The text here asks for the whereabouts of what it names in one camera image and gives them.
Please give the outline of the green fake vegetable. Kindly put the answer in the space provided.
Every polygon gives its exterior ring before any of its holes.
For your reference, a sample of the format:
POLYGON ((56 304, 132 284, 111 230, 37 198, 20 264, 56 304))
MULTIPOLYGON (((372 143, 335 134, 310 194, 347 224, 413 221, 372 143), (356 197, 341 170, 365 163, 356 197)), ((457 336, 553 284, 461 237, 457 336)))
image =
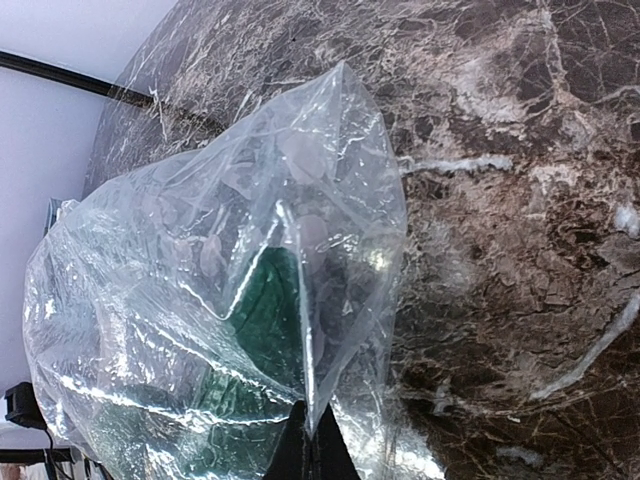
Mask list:
POLYGON ((260 479, 292 413, 306 412, 299 272, 294 255, 268 247, 219 334, 229 357, 183 390, 137 384, 117 391, 93 430, 116 479, 260 479))

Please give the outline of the clear zip top bag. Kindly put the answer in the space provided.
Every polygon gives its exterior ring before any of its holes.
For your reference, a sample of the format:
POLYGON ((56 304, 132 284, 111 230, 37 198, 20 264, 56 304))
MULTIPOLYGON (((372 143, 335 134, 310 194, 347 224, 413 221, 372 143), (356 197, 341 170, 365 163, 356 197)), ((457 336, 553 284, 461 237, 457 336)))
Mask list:
POLYGON ((60 219, 25 274, 23 336, 51 434, 104 465, 117 391, 183 390, 229 357, 219 329, 268 247, 299 272, 307 477, 331 406, 358 479, 439 479, 387 384, 407 210, 382 114, 340 63, 206 147, 113 178, 60 219))

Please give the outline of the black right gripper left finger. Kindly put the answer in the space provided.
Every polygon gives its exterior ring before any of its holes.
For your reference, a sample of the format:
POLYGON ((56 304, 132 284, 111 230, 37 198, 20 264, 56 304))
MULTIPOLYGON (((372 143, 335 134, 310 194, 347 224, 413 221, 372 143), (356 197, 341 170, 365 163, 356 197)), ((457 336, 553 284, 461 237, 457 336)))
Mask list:
POLYGON ((296 402, 281 432, 264 480, 302 480, 307 477, 306 404, 296 402))

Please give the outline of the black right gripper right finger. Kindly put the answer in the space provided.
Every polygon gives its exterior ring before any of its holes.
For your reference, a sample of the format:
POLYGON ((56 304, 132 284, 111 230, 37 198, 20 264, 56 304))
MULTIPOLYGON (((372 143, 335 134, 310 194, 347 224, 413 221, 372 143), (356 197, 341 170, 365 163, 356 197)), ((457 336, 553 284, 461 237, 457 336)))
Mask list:
POLYGON ((330 405, 312 437, 310 478, 358 480, 358 473, 330 405))

